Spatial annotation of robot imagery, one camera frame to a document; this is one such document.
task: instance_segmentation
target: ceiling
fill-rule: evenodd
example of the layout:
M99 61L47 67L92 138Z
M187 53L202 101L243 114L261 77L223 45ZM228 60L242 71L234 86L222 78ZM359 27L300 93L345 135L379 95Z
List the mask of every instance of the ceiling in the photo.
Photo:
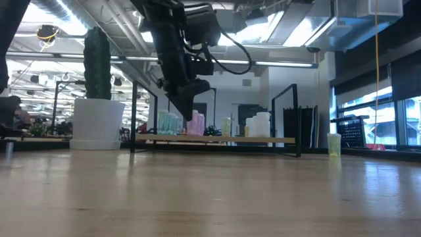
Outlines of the ceiling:
M335 5L330 0L225 0L214 2L212 5L218 12L220 24L226 29L233 27L229 20L234 13L233 10L246 16L251 10L262 8L263 13L270 16L269 18L272 21L269 20L266 24L246 28L237 34L228 32L245 45L253 60L312 63L314 54L309 53L304 44L323 27L326 29L322 34L309 44L309 46L319 47L323 51L347 50L373 35L373 18L371 16L359 18L356 2L357 0L339 0L338 13L340 19L346 25L352 26L351 32L341 38L327 36L327 32L335 26L335 24L332 24L326 27L327 23L338 15L338 13L334 13ZM55 7L59 5L59 8L62 9L59 12L60 14L53 11L56 8L49 8L49 4L54 4ZM64 20L61 18L63 13L67 16ZM398 18L380 18L380 30L389 26ZM112 54L150 55L154 52L152 39L148 36L148 33L140 34L137 31L140 19L139 13L129 0L33 0L9 50L82 54L84 49L83 35L88 28L100 26L109 37ZM275 24L275 19L280 19L279 24ZM54 25L61 29L51 45L40 42L35 35L43 24ZM271 29L273 29L273 33L268 35L268 30ZM221 46L210 48L210 52L217 59L244 60L245 58L244 52L240 48L229 44L226 39ZM9 60L8 65L9 68L12 68L12 79L10 81L16 81L11 87L11 93L28 99L42 99L45 104L53 99L54 81L60 80L61 76L70 75L69 81L84 79L82 63L55 60L51 62L36 61L31 64L31 61ZM128 101L131 98L132 85L130 81L139 80L147 86L162 76L161 69L156 63L124 62L121 65L113 65L112 68L114 77L122 78L122 86L115 86L113 90L116 95L121 95L119 98L125 99L127 104L130 103ZM230 68L241 70L243 66L230 66ZM252 72L254 72L254 76L259 77L265 69L264 66L255 66ZM40 74L48 77L48 83L40 85L30 81L31 76ZM74 91L83 91L84 89L83 86L71 86ZM35 94L28 95L27 90L34 90ZM72 90L65 89L59 94L59 98L62 99L59 103L62 106L68 105L77 96L74 96ZM147 119L148 112L144 108L148 107L148 102L149 96L142 93L142 99L138 106L138 108L142 108L138 111L138 118L142 120ZM71 114L66 114L69 115L65 119L70 119ZM130 114L130 108L127 107L125 117L128 118Z

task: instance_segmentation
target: air duct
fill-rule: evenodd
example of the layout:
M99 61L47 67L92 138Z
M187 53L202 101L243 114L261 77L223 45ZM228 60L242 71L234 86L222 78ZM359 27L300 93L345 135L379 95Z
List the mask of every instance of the air duct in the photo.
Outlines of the air duct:
M43 9L46 13L57 17L62 22L77 20L86 28L93 28L94 26L101 27L77 0L32 0L32 3L38 8ZM110 37L109 41L111 55L123 55L123 51ZM149 75L138 70L132 63L124 61L122 64L115 66L125 72L132 80L141 78L146 85L151 85Z

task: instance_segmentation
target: window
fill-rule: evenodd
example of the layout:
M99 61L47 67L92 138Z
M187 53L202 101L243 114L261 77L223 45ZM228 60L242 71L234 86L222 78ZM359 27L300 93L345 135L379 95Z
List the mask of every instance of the window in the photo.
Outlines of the window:
M376 118L376 105L345 111L344 117L348 116L368 115L370 118L364 119L364 131L366 135L366 143L374 143L374 124ZM393 103L384 103L378 106L377 111L377 144L395 145L396 129L395 129L395 108Z
M387 98L387 97L391 97L392 96L392 87L386 87L384 89L379 90L378 93L378 99L383 99L383 98ZM344 103L342 105L343 108L348 108L354 105L360 105L362 103L368 103L368 102L372 102L372 101L376 101L376 92L370 93L368 95L364 95L361 98L358 99L354 99L353 101L350 101L348 103Z
M421 96L405 100L407 144L421 145Z

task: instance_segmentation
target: wooden shelf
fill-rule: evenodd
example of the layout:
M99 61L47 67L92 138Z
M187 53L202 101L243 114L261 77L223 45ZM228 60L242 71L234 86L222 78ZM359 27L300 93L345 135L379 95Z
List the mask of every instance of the wooden shelf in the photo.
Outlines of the wooden shelf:
M255 143L285 143L295 144L295 138L245 138L227 136L175 136L136 134L136 140L159 140L159 141L187 141L187 142L255 142Z

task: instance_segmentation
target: ceiling pipe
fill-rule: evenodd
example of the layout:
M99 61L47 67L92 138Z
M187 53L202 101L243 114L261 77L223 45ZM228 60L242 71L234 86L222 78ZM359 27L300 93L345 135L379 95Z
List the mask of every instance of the ceiling pipe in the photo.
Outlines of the ceiling pipe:
M63 16L62 6L64 5L76 16L76 18L82 24L89 28L93 28L94 26L102 28L101 25L98 24L98 22L77 0L33 0L32 3L41 9L49 9L48 13L54 15L57 18L61 17L67 19L67 17ZM119 46L110 37L109 42L111 55L124 55L123 50L121 50L121 48L119 48ZM125 72L132 80L139 80L138 78L140 78L141 84L145 84L142 85L143 87L151 85L150 76L146 72L139 70L131 62L125 61L122 64L116 65L116 67Z
M134 45L134 47L139 50L142 53L145 53L145 50L142 48L142 45L133 37L133 35L127 30L127 28L123 25L123 22L119 19L117 14L114 12L114 10L111 8L109 2L107 0L103 0L103 6L105 10L107 10L111 17L116 21L120 29L124 32L124 34L127 36L127 38L130 40L130 42Z
M134 37L136 38L136 40L142 46L142 48L144 50L144 52L142 52L142 53L144 53L146 55L150 55L151 52L149 51L149 48L148 48L145 40L143 39L143 37L140 34L139 30L136 29L133 26L132 21L127 17L127 15L123 11L122 7L116 2L116 0L105 0L105 1L108 1L109 2L110 6L116 11L117 15L123 19L124 23L126 23L127 28L129 28L129 30L132 32L132 34L134 35Z

